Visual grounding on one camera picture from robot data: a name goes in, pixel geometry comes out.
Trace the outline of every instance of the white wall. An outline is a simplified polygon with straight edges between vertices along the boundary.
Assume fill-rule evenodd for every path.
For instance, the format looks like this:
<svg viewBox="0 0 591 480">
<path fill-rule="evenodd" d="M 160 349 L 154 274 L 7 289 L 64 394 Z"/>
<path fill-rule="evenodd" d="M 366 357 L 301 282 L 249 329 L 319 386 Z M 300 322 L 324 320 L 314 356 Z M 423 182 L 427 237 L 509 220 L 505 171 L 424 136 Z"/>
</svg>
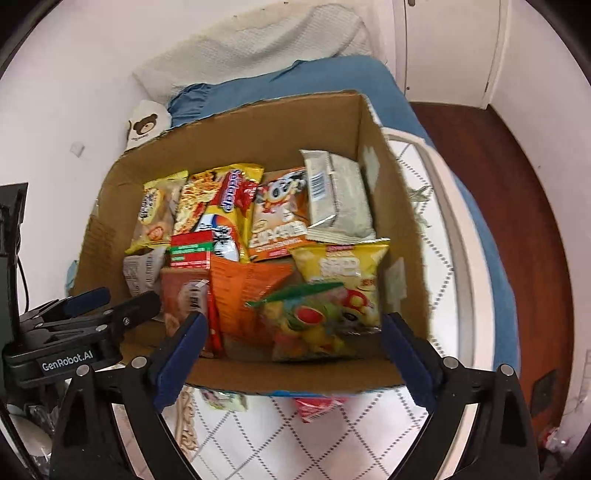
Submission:
<svg viewBox="0 0 591 480">
<path fill-rule="evenodd" d="M 21 258 L 31 306 L 63 297 L 94 198 L 147 94 L 132 69 L 268 0 L 64 0 L 0 80 L 0 184 L 29 182 Z M 81 158 L 69 149 L 86 146 Z M 21 309 L 24 306 L 22 294 Z"/>
<path fill-rule="evenodd" d="M 591 349 L 591 86 L 560 37 L 525 0 L 511 0 L 507 40 L 492 106 L 543 185 L 573 289 L 574 361 L 560 432 L 573 437 L 572 447 L 591 419 L 591 401 L 575 410 Z"/>
</svg>

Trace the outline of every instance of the white snack package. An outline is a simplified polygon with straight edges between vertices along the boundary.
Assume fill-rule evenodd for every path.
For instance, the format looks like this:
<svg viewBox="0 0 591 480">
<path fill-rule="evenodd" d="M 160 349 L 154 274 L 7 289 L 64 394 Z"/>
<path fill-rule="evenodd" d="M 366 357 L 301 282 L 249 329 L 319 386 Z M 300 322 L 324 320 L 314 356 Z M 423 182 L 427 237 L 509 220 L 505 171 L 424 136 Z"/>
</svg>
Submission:
<svg viewBox="0 0 591 480">
<path fill-rule="evenodd" d="M 359 164 L 324 150 L 300 152 L 309 179 L 306 238 L 341 245 L 375 240 Z"/>
<path fill-rule="evenodd" d="M 123 259 L 123 276 L 132 297 L 147 291 L 160 294 L 160 269 L 164 265 L 166 247 L 154 248 L 145 255 Z"/>
</svg>

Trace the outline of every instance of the orange snack bag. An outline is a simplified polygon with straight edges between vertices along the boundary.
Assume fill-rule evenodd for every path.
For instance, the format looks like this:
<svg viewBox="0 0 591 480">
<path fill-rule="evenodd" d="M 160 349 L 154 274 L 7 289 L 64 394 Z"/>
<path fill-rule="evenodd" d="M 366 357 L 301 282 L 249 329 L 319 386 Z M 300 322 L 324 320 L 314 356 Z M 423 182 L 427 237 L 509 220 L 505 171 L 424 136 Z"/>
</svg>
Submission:
<svg viewBox="0 0 591 480">
<path fill-rule="evenodd" d="M 248 245 L 251 261 L 287 257 L 290 248 L 314 243 L 306 239 L 307 183 L 306 168 L 300 167 L 267 175 L 259 185 Z"/>
<path fill-rule="evenodd" d="M 273 345 L 272 333 L 246 302 L 263 299 L 291 275 L 293 267 L 287 263 L 240 264 L 220 257 L 212 257 L 211 263 L 222 333 L 254 346 Z"/>
</svg>

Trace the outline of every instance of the metal screw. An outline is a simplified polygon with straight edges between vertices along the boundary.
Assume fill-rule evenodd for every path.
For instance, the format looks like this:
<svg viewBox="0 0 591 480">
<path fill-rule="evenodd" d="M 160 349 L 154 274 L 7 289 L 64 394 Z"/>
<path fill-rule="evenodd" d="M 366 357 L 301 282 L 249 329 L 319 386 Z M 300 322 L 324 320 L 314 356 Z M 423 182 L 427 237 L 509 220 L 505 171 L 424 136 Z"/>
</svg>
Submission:
<svg viewBox="0 0 591 480">
<path fill-rule="evenodd" d="M 507 377 L 510 377 L 511 375 L 513 375 L 515 373 L 515 370 L 513 370 L 513 367 L 507 364 L 502 364 L 501 365 L 501 373 L 506 375 Z"/>
<path fill-rule="evenodd" d="M 144 356 L 137 356 L 131 361 L 131 366 L 134 368 L 143 368 L 146 366 L 148 361 Z"/>
<path fill-rule="evenodd" d="M 460 365 L 460 362 L 457 359 L 453 358 L 452 356 L 447 356 L 443 359 L 443 365 L 448 368 L 457 368 Z"/>
<path fill-rule="evenodd" d="M 86 364 L 76 368 L 76 375 L 78 375 L 79 377 L 84 377 L 88 372 L 90 372 L 90 367 Z"/>
</svg>

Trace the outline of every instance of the white cabinet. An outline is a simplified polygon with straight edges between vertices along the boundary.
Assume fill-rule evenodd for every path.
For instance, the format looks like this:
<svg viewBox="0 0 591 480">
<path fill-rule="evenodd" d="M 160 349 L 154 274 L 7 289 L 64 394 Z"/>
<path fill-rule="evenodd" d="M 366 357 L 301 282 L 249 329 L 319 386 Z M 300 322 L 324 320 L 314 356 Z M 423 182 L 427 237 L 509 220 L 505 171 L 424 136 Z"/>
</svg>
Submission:
<svg viewBox="0 0 591 480">
<path fill-rule="evenodd" d="M 493 85 L 499 60 L 495 52 L 504 39 L 505 0 L 393 0 L 393 4 L 397 77 L 407 99 L 486 106 L 487 87 Z"/>
</svg>

